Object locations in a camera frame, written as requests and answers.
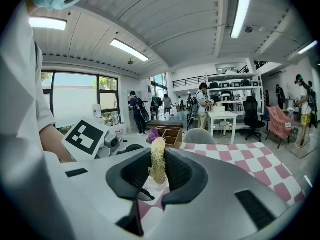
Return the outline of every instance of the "checkered tablecloth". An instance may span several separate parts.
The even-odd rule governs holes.
[[[182,143],[181,150],[236,165],[271,188],[289,206],[303,200],[302,188],[287,167],[262,143],[238,145],[205,145]],[[157,185],[151,177],[144,187],[155,197],[151,202],[139,200],[139,211],[144,231],[148,231],[163,213],[162,197],[170,192],[169,183]]]

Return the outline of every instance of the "pink chair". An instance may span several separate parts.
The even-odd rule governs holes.
[[[270,132],[273,132],[281,138],[278,148],[280,147],[282,139],[288,138],[288,142],[290,143],[289,135],[294,128],[294,119],[287,117],[279,106],[267,106],[266,108],[269,111],[270,123],[269,132],[265,140],[268,139]],[[291,123],[291,127],[286,128],[285,123]]]

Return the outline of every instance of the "light fixture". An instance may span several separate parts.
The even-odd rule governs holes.
[[[29,23],[33,28],[46,28],[54,30],[65,30],[67,21],[49,17],[30,17]]]
[[[113,41],[111,42],[111,45],[127,52],[128,54],[131,54],[131,55],[137,57],[138,59],[142,60],[143,62],[149,60],[149,58],[147,56],[145,56],[144,54],[142,54],[140,51],[137,51],[136,49],[132,48],[131,46],[127,45],[124,42],[119,41],[116,38],[113,39]]]
[[[231,38],[238,38],[245,23],[250,0],[238,0],[234,24],[231,31]]]
[[[304,47],[303,49],[301,49],[300,51],[298,51],[298,54],[303,54],[306,51],[310,50],[312,47],[315,47],[317,45],[318,41],[314,41],[312,43],[310,43],[308,46]]]

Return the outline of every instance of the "white table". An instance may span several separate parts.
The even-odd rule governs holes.
[[[231,135],[231,141],[230,141],[230,144],[233,145],[235,143],[236,124],[237,124],[238,114],[232,113],[229,111],[223,111],[223,112],[208,112],[208,116],[210,117],[210,133],[212,136],[214,134],[215,120],[224,119],[224,121],[227,121],[227,119],[233,119],[232,135]],[[224,136],[226,135],[226,130],[223,130],[223,135]]]

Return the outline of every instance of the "black slot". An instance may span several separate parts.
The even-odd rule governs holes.
[[[87,172],[88,171],[86,169],[81,168],[81,169],[67,171],[67,172],[65,172],[65,174],[67,175],[68,178],[71,178],[71,177],[74,177],[74,176],[85,174]]]
[[[241,191],[235,193],[235,196],[249,214],[259,231],[276,219],[251,191]]]

